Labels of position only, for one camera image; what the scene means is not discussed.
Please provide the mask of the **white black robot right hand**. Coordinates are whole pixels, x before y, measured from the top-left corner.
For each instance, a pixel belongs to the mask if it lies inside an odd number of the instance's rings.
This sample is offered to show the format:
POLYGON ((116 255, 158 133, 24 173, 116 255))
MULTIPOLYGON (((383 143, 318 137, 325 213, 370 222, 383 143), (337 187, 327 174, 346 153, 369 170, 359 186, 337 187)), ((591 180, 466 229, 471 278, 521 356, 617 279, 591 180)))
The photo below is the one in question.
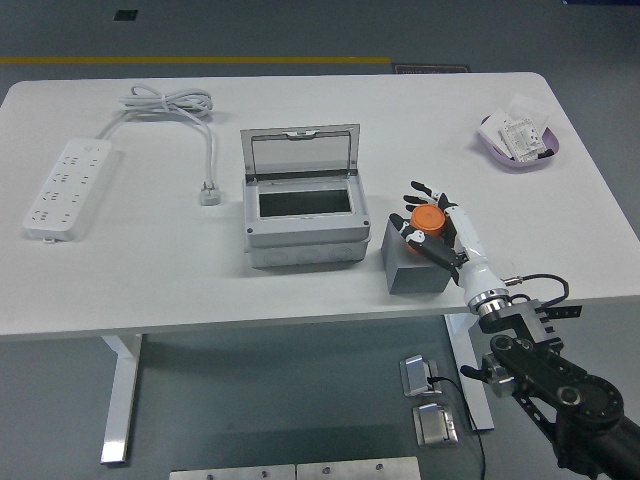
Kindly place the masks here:
POLYGON ((413 226, 408 219, 392 213, 389 220, 402 239, 413 251, 450 274, 454 283, 464 290, 464 302, 472 313, 506 306, 507 286, 491 271, 480 238, 464 209, 445 193, 418 181, 413 181, 411 187, 420 194, 404 197, 406 209, 414 214, 424 205, 439 208, 445 216, 444 235, 435 238, 413 226))

